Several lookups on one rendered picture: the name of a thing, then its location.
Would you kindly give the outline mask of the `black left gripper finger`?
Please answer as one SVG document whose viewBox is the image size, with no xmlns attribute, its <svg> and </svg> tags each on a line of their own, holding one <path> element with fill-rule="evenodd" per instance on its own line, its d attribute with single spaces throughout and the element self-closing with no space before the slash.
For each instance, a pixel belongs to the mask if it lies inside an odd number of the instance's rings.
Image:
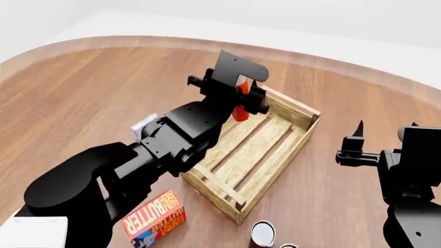
<svg viewBox="0 0 441 248">
<path fill-rule="evenodd" d="M 196 76 L 188 76 L 187 84 L 196 86 L 198 88 L 204 88 L 206 86 L 206 81 Z"/>
<path fill-rule="evenodd" d="M 247 96 L 249 104 L 262 104 L 265 101 L 266 90 L 258 86 L 251 86 Z"/>
</svg>

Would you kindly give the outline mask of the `red ketchup bottle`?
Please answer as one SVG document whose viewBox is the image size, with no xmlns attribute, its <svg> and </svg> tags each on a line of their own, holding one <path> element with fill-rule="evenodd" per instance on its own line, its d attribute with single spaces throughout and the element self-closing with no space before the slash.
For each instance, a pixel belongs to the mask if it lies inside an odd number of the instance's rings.
<svg viewBox="0 0 441 248">
<path fill-rule="evenodd" d="M 242 90 L 242 93 L 248 94 L 250 90 L 250 84 L 249 79 L 246 76 L 239 75 L 236 80 L 236 87 L 240 88 Z M 234 111 L 232 112 L 232 116 L 236 121 L 246 121 L 249 118 L 249 113 L 244 110 L 243 105 L 239 105 L 235 107 Z"/>
</svg>

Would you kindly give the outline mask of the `wooden slatted tray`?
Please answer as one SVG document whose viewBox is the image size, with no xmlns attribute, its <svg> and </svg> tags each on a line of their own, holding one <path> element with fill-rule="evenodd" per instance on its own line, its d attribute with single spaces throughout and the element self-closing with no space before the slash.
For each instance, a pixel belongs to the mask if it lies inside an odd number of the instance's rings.
<svg viewBox="0 0 441 248">
<path fill-rule="evenodd" d="M 269 87 L 267 114 L 229 119 L 214 148 L 181 176 L 241 223 L 315 132 L 320 112 Z"/>
</svg>

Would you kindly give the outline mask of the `small white grey box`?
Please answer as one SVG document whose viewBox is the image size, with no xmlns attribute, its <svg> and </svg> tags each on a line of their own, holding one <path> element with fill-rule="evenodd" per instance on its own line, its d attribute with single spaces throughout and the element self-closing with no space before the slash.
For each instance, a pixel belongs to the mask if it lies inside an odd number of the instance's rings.
<svg viewBox="0 0 441 248">
<path fill-rule="evenodd" d="M 139 121 L 138 123 L 134 124 L 131 127 L 131 130 L 134 134 L 135 137 L 135 141 L 139 142 L 142 138 L 142 131 L 144 130 L 144 128 L 151 123 L 152 121 L 155 121 L 156 119 L 158 119 L 158 114 L 157 113 L 153 113 L 147 117 L 145 117 L 144 119 L 142 119 L 141 121 Z"/>
</svg>

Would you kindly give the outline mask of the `dark can with white lid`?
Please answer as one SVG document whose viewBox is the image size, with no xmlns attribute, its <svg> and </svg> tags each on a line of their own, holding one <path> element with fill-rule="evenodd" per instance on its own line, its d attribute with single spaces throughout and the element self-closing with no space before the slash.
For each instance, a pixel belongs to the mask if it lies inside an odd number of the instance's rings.
<svg viewBox="0 0 441 248">
<path fill-rule="evenodd" d="M 248 248 L 273 248 L 275 238 L 274 226 L 266 220 L 259 220 L 250 230 Z"/>
</svg>

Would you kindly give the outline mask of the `red butter box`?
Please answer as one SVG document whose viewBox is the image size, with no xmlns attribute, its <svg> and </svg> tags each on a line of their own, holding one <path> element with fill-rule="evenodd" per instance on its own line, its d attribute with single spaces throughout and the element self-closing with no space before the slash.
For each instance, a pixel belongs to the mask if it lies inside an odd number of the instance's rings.
<svg viewBox="0 0 441 248">
<path fill-rule="evenodd" d="M 169 189 L 121 220 L 133 248 L 150 248 L 186 221 L 183 203 Z"/>
</svg>

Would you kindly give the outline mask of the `white robot torso block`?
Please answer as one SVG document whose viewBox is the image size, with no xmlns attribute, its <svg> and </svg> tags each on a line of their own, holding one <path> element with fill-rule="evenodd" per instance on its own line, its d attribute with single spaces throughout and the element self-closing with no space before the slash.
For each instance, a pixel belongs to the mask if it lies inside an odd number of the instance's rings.
<svg viewBox="0 0 441 248">
<path fill-rule="evenodd" d="M 65 248 L 68 219 L 12 216 L 0 226 L 0 248 Z"/>
</svg>

